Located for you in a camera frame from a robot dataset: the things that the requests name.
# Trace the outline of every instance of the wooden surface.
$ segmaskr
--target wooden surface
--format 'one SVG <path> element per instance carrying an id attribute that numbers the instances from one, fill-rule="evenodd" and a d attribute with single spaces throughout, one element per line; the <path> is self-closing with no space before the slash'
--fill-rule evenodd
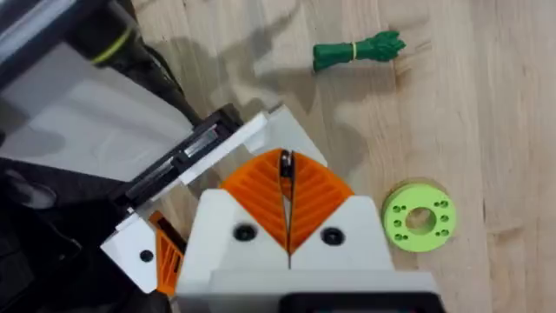
<path id="1" fill-rule="evenodd" d="M 168 58 L 203 116 L 228 102 L 245 118 L 285 103 L 330 168 L 379 205 L 400 180 L 441 183 L 457 205 L 455 236 L 430 253 L 392 253 L 398 269 L 434 273 L 449 311 L 556 309 L 556 2 L 135 6 L 145 40 Z M 387 29 L 407 42 L 393 63 L 312 75 L 313 44 Z M 195 209 L 190 198 L 179 189 L 164 200 L 184 234 Z"/>

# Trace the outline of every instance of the black frame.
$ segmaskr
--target black frame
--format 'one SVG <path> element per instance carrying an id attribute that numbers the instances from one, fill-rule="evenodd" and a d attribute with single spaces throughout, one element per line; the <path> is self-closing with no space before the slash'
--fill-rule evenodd
<path id="1" fill-rule="evenodd" d="M 430 292 L 322 292 L 294 293 L 280 301 L 281 313 L 332 310 L 402 310 L 446 313 L 440 297 Z"/>

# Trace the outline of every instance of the green 3d printed disc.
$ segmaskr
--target green 3d printed disc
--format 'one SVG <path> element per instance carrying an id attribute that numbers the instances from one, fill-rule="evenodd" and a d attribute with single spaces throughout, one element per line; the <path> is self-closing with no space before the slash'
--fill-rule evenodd
<path id="1" fill-rule="evenodd" d="M 450 197 L 426 183 L 399 187 L 384 202 L 382 214 L 388 238 L 412 252 L 439 248 L 452 235 L 456 224 Z"/>

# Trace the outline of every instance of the screw hole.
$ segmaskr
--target screw hole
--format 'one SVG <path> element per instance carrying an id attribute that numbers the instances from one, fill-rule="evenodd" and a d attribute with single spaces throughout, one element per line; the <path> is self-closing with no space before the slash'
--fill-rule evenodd
<path id="1" fill-rule="evenodd" d="M 327 245 L 339 246 L 342 243 L 344 243 L 346 237 L 344 236 L 344 233 L 341 230 L 335 227 L 328 227 L 322 230 L 321 239 Z"/>
<path id="2" fill-rule="evenodd" d="M 141 251 L 141 253 L 139 253 L 139 257 L 141 258 L 141 261 L 149 263 L 153 260 L 153 258 L 155 258 L 155 255 L 151 250 L 143 250 Z"/>
<path id="3" fill-rule="evenodd" d="M 237 225 L 234 229 L 234 238 L 240 242 L 249 242 L 257 236 L 257 230 L 255 226 L 248 223 L 241 223 Z"/>

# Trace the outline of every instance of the hole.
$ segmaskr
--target hole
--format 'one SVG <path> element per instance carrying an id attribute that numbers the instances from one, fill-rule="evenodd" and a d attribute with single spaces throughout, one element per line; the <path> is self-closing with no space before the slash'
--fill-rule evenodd
<path id="1" fill-rule="evenodd" d="M 257 236 L 257 230 L 255 226 L 247 223 L 241 223 L 237 225 L 234 229 L 234 238 L 237 241 L 249 242 Z"/>
<path id="2" fill-rule="evenodd" d="M 153 252 L 151 250 L 143 250 L 143 251 L 141 251 L 141 253 L 139 253 L 139 257 L 141 258 L 141 261 L 143 261 L 145 263 L 149 263 L 150 261 L 153 260 L 155 255 L 153 254 Z"/>
<path id="3" fill-rule="evenodd" d="M 431 232 L 436 224 L 436 215 L 427 208 L 415 208 L 406 218 L 406 226 L 415 235 Z"/>
<path id="4" fill-rule="evenodd" d="M 322 230 L 321 239 L 327 245 L 339 246 L 344 243 L 346 237 L 341 230 L 335 227 L 328 227 Z"/>

